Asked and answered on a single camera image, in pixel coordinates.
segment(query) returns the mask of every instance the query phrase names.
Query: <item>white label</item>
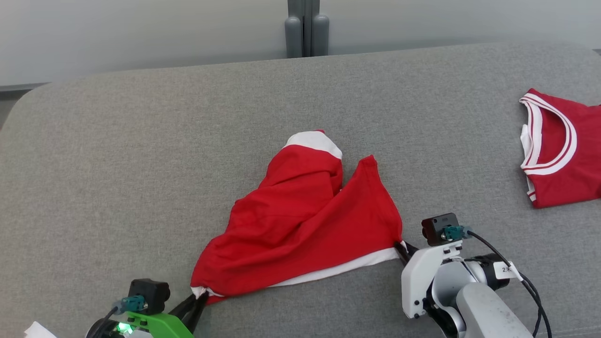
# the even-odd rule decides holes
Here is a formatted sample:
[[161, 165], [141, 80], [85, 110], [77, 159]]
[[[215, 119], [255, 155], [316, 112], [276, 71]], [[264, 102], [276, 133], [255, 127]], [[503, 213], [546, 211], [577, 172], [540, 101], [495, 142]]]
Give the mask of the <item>white label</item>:
[[505, 262], [495, 262], [493, 263], [493, 267], [495, 269], [495, 275], [497, 279], [506, 279], [506, 278], [517, 278], [520, 281], [523, 280], [522, 276], [520, 276], [513, 262], [509, 262], [511, 266], [507, 266]]

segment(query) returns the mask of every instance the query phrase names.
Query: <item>green light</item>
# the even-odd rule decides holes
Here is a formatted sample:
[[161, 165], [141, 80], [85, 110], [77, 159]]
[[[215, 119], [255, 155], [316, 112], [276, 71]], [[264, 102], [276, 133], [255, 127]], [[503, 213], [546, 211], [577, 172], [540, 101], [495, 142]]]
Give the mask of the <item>green light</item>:
[[119, 323], [117, 325], [117, 331], [119, 331], [119, 333], [129, 333], [132, 334], [133, 333], [133, 328], [131, 325], [127, 324], [127, 323]]

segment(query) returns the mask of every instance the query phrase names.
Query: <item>cable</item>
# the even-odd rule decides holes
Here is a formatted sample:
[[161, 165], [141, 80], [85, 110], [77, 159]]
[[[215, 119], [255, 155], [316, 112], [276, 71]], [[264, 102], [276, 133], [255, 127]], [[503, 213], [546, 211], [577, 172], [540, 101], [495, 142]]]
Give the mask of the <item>cable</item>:
[[94, 330], [93, 334], [89, 334], [87, 336], [87, 338], [99, 338], [100, 337], [100, 328], [102, 328], [106, 322], [109, 320], [109, 318], [115, 313], [117, 312], [118, 308], [115, 306], [112, 308], [111, 311], [109, 311], [109, 313], [106, 314], [106, 316], [104, 318], [102, 318], [102, 322], [100, 322], [100, 324], [98, 324], [96, 326], [96, 329]]
[[[480, 237], [478, 234], [474, 233], [471, 230], [468, 230], [466, 233], [468, 235], [475, 237], [480, 242], [482, 242], [484, 245], [489, 247], [489, 249], [491, 249], [492, 252], [494, 252], [501, 258], [501, 260], [507, 265], [508, 268], [511, 267], [511, 264], [509, 263], [509, 261], [507, 259], [505, 259], [505, 257], [503, 255], [501, 255], [501, 253], [495, 247], [493, 247], [492, 244], [488, 243], [488, 241], [486, 241], [484, 238]], [[549, 318], [547, 318], [547, 313], [545, 312], [545, 309], [543, 308], [543, 304], [540, 301], [540, 296], [538, 295], [538, 291], [535, 293], [534, 290], [536, 290], [536, 288], [534, 287], [532, 282], [530, 282], [529, 279], [524, 278], [524, 276], [522, 274], [520, 274], [520, 276], [523, 278], [522, 285], [524, 285], [524, 287], [526, 288], [528, 293], [530, 293], [530, 295], [534, 299], [534, 302], [538, 306], [539, 316], [542, 316], [543, 320], [545, 321], [545, 327], [547, 329], [547, 337], [552, 338], [551, 326], [549, 325]], [[533, 337], [536, 336], [536, 333], [538, 332], [538, 325], [540, 325], [540, 320], [537, 321], [537, 325], [535, 327], [535, 333], [532, 335]]]

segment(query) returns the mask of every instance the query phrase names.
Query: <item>white wall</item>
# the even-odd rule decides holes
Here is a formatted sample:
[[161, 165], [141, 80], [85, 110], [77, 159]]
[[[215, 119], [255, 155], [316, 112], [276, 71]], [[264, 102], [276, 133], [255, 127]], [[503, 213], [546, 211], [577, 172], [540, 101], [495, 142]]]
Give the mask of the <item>white wall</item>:
[[[599, 0], [321, 0], [330, 54], [508, 39], [601, 48]], [[0, 0], [0, 90], [285, 57], [286, 0]]]
[[285, 0], [0, 0], [0, 86], [285, 57]]
[[330, 54], [500, 40], [601, 48], [599, 0], [321, 0]]

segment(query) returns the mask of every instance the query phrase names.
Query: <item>red fabric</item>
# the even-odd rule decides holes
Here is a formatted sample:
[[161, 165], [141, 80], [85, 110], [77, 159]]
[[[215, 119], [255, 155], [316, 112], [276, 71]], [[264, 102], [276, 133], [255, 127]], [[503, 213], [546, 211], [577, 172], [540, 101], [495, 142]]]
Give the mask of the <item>red fabric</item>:
[[[527, 161], [526, 166], [522, 166], [534, 185], [532, 205], [542, 208], [601, 198], [601, 107], [589, 107], [534, 89], [530, 89], [521, 102], [537, 105], [542, 113], [540, 157], [538, 161]], [[575, 133], [569, 130], [566, 133], [567, 127], [553, 109], [567, 118]], [[575, 145], [571, 157], [569, 153], [562, 155], [564, 145]], [[534, 170], [529, 168], [534, 164], [547, 164], [558, 155], [562, 155], [559, 159], [569, 161], [555, 167], [559, 169], [554, 173], [544, 171], [554, 168], [553, 163]]]
[[200, 255], [191, 286], [242, 295], [400, 241], [401, 218], [373, 156], [340, 190], [342, 181], [341, 160], [330, 153], [283, 148], [259, 187], [236, 201], [225, 233]]

